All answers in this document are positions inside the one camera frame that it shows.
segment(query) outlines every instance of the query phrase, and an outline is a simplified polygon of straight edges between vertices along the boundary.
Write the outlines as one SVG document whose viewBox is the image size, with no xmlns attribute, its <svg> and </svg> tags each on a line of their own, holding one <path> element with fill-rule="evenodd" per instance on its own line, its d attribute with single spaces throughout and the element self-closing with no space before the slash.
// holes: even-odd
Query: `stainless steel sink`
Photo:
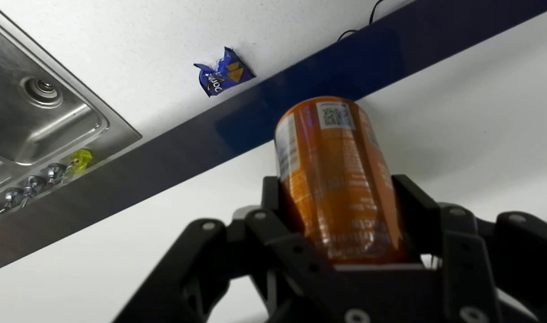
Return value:
<svg viewBox="0 0 547 323">
<path fill-rule="evenodd" d="M 65 66 L 0 12 L 0 213 L 67 180 L 78 150 L 105 163 L 141 134 Z M 28 182 L 46 182 L 35 193 Z"/>
</svg>

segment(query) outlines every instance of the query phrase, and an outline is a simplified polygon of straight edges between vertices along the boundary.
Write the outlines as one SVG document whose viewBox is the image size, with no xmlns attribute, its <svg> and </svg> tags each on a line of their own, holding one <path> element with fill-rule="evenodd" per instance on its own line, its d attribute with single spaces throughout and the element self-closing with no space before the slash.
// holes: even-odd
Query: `sink drain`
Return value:
<svg viewBox="0 0 547 323">
<path fill-rule="evenodd" d="M 62 103 L 62 93 L 46 78 L 28 76 L 22 80 L 22 87 L 38 107 L 58 107 Z"/>
</svg>

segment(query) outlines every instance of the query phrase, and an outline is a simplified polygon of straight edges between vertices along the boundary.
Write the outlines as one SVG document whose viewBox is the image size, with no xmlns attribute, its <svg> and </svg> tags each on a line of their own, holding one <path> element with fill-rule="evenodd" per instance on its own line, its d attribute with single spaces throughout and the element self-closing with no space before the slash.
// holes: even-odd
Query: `blue package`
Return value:
<svg viewBox="0 0 547 323">
<path fill-rule="evenodd" d="M 200 62 L 194 66 L 200 67 L 200 82 L 209 96 L 255 76 L 252 67 L 229 46 L 225 46 L 225 57 L 220 60 L 218 69 Z"/>
</svg>

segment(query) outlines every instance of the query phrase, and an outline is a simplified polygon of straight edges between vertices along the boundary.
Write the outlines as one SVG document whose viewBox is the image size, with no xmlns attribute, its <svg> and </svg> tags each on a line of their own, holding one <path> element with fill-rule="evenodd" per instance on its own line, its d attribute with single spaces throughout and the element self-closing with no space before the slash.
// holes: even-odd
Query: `orange can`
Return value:
<svg viewBox="0 0 547 323">
<path fill-rule="evenodd" d="M 297 103 L 279 121 L 275 143 L 289 211 L 334 263 L 410 259 L 392 175 L 356 102 Z"/>
</svg>

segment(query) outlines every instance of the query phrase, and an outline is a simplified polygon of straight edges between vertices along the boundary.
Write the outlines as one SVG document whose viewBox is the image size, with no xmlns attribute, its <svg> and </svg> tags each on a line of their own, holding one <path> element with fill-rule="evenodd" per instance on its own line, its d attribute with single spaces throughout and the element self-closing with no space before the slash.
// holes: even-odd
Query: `black cable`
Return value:
<svg viewBox="0 0 547 323">
<path fill-rule="evenodd" d="M 377 0 L 377 3 L 374 5 L 374 10 L 370 12 L 368 24 L 374 24 L 374 23 L 376 23 L 376 14 L 377 14 L 377 8 L 379 8 L 379 5 L 381 5 L 383 1 L 385 1 L 385 0 Z M 356 32 L 359 32 L 359 30 L 358 30 L 358 28 L 349 28 L 349 30 L 345 30 L 345 32 L 340 35 L 338 41 L 342 41 L 342 39 L 345 39 L 345 37 L 349 37 L 349 35 L 352 35 L 352 33 L 356 33 Z"/>
</svg>

